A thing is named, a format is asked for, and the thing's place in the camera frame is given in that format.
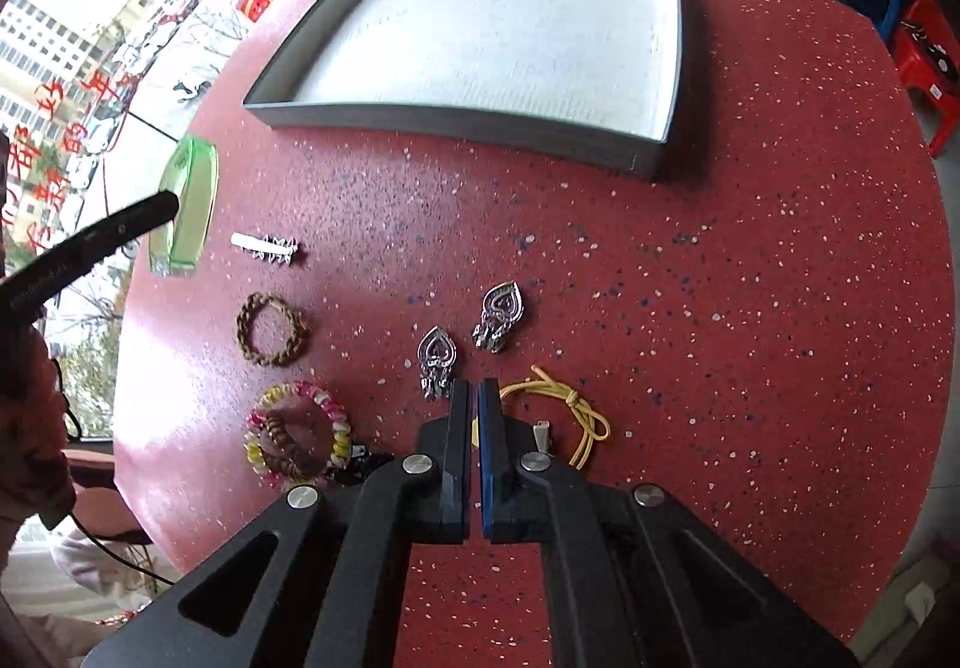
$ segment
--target screw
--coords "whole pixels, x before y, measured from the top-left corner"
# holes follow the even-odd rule
[[[426,473],[431,467],[433,467],[433,460],[425,454],[411,454],[403,461],[403,469],[410,474]]]
[[[646,508],[654,508],[664,502],[666,495],[656,484],[641,484],[634,489],[634,500]]]
[[[316,505],[318,500],[320,500],[320,492],[312,486],[296,486],[287,494],[287,503],[290,504],[290,508],[310,508],[311,505]]]
[[[541,451],[528,451],[520,458],[520,465],[531,473],[539,473],[550,467],[550,456]]]

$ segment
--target green object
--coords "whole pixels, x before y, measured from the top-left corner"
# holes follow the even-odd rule
[[[173,222],[150,233],[150,270],[154,275],[189,275],[197,269],[210,227],[218,173],[217,149],[210,141],[184,135],[176,144],[158,190],[173,192],[181,209]]]

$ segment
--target black cord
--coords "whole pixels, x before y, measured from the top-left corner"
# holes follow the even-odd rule
[[[86,529],[85,527],[83,527],[82,524],[80,524],[80,520],[78,520],[75,514],[71,513],[70,518],[73,519],[73,523],[77,525],[77,529],[80,532],[82,532],[84,535],[86,535],[86,537],[88,537],[93,542],[94,546],[105,551],[109,556],[114,558],[115,561],[117,561],[118,563],[121,563],[122,565],[126,565],[128,568],[136,570],[138,573],[142,573],[144,576],[149,576],[151,579],[157,580],[157,582],[163,582],[165,583],[165,585],[170,585],[170,586],[174,585],[174,583],[171,582],[171,580],[165,579],[162,576],[155,574],[150,570],[147,570],[146,568],[141,568],[138,565],[134,565],[131,561],[127,561],[126,559],[123,559],[120,555],[117,555],[117,553],[113,553],[107,547],[105,547],[104,544],[100,542],[100,539],[98,537],[95,537],[94,535],[90,534],[90,531],[88,531],[88,529]]]
[[[66,396],[66,393],[64,393],[64,371],[59,366],[59,360],[54,359],[51,361],[56,367],[56,382],[58,382],[56,389],[61,395],[64,395],[64,403],[66,404],[64,414],[69,417],[70,421],[73,422],[73,426],[77,428],[75,435],[71,435],[69,430],[66,431],[67,441],[70,441],[70,443],[79,443],[83,441],[83,427],[80,427],[80,422],[77,422],[77,416],[70,410],[70,399]]]

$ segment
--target white tray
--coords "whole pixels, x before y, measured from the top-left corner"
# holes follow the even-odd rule
[[[673,117],[680,0],[318,0],[244,106],[536,149],[649,177]]]

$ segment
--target floor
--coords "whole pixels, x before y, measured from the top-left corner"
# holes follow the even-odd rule
[[[923,137],[933,135],[937,125],[937,115],[923,100],[914,101]],[[947,149],[940,158],[934,160],[937,178],[944,198],[944,210],[947,211],[947,223],[950,230],[950,249],[953,252],[953,264],[957,265],[960,254],[960,130],[953,133],[947,143]],[[960,273],[954,272],[957,281],[957,306],[960,308]],[[960,339],[958,330],[955,340]],[[898,570],[911,566],[923,553],[931,548],[944,558],[960,558],[960,347],[954,344],[953,379],[950,385],[950,398],[947,403],[947,420],[940,442],[937,462],[930,477],[930,488],[923,502],[923,510],[917,519],[904,556]]]

